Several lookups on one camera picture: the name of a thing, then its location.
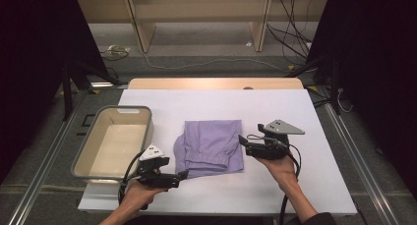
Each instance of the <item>gray carpet floor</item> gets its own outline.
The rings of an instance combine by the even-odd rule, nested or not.
[[[188,64],[204,64],[218,59],[218,57],[151,57],[155,66],[181,67]],[[132,78],[146,77],[283,77],[287,73],[279,71],[270,65],[286,69],[288,62],[276,57],[256,57],[259,62],[249,61],[254,57],[221,57],[221,59],[239,59],[239,61],[215,61],[206,65],[181,68],[177,70],[151,68],[143,57],[127,57],[113,62],[106,62],[111,68],[110,75],[122,81]],[[299,78],[303,84],[312,84],[313,72],[304,73]],[[97,77],[90,77],[93,82],[101,81]],[[82,123],[88,114],[94,114],[105,105],[117,104],[122,89],[101,89],[97,93],[88,94],[83,101],[68,136],[65,139],[53,167],[37,196],[25,224],[97,224],[107,214],[88,214],[80,212],[77,204],[83,195],[86,182],[74,178],[71,165],[79,150],[83,133],[88,127]],[[313,102],[322,98],[311,93]],[[357,203],[368,224],[383,224],[379,213],[368,195],[347,151],[336,132],[336,129],[324,106],[317,107],[317,114],[325,130],[329,145],[336,159],[352,198]],[[13,210],[20,201],[26,187],[31,182],[44,155],[54,141],[64,116],[64,99],[57,91],[51,103],[49,114],[38,129],[38,134],[31,145],[24,150],[14,168],[0,188],[0,224],[7,224]],[[351,112],[342,112],[341,116],[349,132],[360,148],[363,157],[369,164],[375,178],[387,196],[394,214],[400,224],[415,224],[417,221],[417,202],[397,175],[395,169],[387,159],[376,152],[378,147],[369,133],[366,124],[353,108]],[[337,217],[337,224],[365,224],[364,219],[357,214],[349,217]]]

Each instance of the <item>person's left hand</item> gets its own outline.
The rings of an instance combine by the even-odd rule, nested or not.
[[[117,207],[100,224],[124,224],[132,218],[139,216],[139,211],[145,204],[153,202],[156,194],[168,192],[167,189],[149,188],[140,184],[137,180],[131,180],[128,190],[119,207]]]

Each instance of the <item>white tabletop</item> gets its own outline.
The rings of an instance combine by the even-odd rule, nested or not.
[[[152,112],[152,142],[165,151],[174,173],[173,144],[184,121],[242,120],[243,136],[262,135],[258,124],[283,120],[305,135],[290,135],[302,155],[299,182],[318,212],[352,215],[357,211],[331,153],[310,96],[289,90],[124,90],[119,105],[144,105]],[[283,192],[264,165],[244,153],[242,172],[185,180],[178,189],[159,194],[143,214],[276,216]],[[88,184],[79,205],[82,211],[113,210],[118,185]],[[287,213],[295,213],[288,203]]]

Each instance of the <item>person's right hand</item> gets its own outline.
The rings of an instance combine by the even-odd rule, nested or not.
[[[289,156],[282,159],[267,160],[256,158],[263,163],[272,174],[273,178],[278,182],[279,187],[286,193],[292,186],[298,185],[295,176],[294,162]]]

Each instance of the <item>purple folded cloth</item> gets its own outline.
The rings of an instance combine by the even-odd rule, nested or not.
[[[186,121],[174,143],[176,173],[189,170],[188,178],[197,178],[243,170],[241,132],[240,120]]]

